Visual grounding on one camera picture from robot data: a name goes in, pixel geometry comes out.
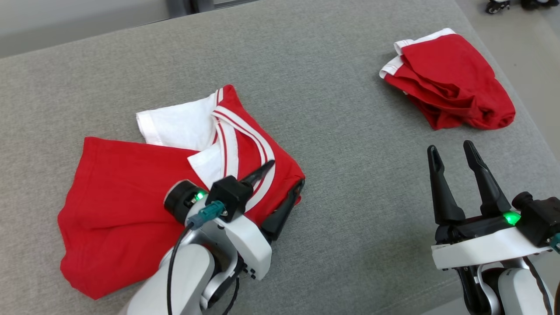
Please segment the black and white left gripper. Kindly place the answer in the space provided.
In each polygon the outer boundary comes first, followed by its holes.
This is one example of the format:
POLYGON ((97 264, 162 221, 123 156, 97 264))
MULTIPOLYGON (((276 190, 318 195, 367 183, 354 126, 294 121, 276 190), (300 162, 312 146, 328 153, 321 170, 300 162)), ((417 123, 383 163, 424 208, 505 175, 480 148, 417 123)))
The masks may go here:
MULTIPOLYGON (((275 160, 268 160, 244 177, 241 184, 256 190, 274 165, 275 160)), ((178 243, 164 257, 170 274, 226 280, 247 269, 258 280, 262 279, 270 269, 272 249, 268 241, 278 240, 304 185, 302 178, 288 191, 283 202, 262 222, 262 231, 244 214, 230 223, 218 217, 192 231, 186 227, 186 221, 206 206, 210 191, 191 181, 178 182, 164 200, 165 209, 185 227, 178 243)))

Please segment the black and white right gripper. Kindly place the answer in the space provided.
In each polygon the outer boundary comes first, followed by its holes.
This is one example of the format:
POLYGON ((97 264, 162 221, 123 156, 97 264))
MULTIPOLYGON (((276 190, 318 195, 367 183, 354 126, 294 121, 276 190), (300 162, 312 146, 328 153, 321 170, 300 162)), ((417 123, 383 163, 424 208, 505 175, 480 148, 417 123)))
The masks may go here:
MULTIPOLYGON (((520 214, 510 211, 511 205, 493 174, 484 163, 474 143, 463 143, 465 157, 473 171, 482 204, 481 214, 485 217, 503 215, 506 229, 486 236, 477 237, 454 245, 433 245, 432 258, 437 269, 450 269, 464 266, 478 266, 497 263, 524 256, 550 251, 550 246, 536 247, 518 228, 512 225, 520 219, 520 214)), ((435 145, 427 148, 430 185, 433 201, 434 219, 438 225, 458 223, 466 219, 446 181, 445 166, 435 145)))

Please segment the red shorts with white trim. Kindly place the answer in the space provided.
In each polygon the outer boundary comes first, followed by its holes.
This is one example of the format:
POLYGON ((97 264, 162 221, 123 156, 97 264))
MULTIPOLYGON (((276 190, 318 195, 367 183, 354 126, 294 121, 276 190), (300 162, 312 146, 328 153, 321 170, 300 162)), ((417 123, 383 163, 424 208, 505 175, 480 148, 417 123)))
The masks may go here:
POLYGON ((406 94, 433 130, 462 124, 497 130, 514 121, 515 106, 492 66, 452 29, 400 40, 394 48, 396 57, 379 76, 406 94))

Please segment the red and white jersey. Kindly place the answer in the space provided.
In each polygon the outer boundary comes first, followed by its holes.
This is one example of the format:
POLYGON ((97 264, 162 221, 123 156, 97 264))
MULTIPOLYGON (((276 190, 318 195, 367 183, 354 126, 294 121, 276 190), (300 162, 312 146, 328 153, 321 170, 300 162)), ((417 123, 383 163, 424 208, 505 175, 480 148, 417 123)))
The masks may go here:
POLYGON ((206 98, 136 114, 145 143, 86 137, 58 225, 60 269, 74 289, 97 300, 153 275, 182 228, 164 209, 172 186, 210 190, 232 175, 275 164, 258 181, 245 215, 260 226, 305 175, 243 108, 228 84, 206 98))

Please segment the grey metal post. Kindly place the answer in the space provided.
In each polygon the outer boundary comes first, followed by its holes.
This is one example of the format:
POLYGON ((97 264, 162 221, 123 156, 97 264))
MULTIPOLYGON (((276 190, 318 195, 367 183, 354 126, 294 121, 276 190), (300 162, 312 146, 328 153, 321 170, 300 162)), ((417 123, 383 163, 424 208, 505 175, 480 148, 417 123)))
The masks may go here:
POLYGON ((170 18, 224 9, 258 0, 165 0, 170 18))

